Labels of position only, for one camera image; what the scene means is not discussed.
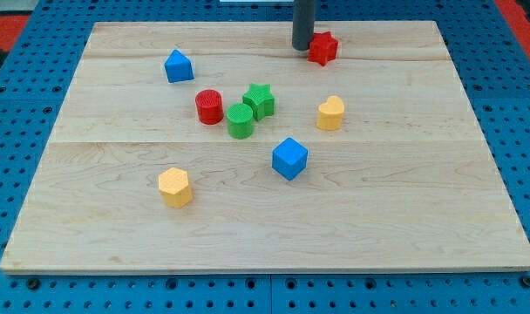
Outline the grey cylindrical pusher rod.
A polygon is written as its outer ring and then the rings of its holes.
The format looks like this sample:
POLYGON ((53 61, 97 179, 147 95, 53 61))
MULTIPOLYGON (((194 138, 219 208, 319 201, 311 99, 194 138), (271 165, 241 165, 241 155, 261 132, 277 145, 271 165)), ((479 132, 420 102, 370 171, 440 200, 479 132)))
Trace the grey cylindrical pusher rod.
POLYGON ((306 51, 313 40, 316 19, 315 0, 295 0, 293 3, 292 47, 306 51))

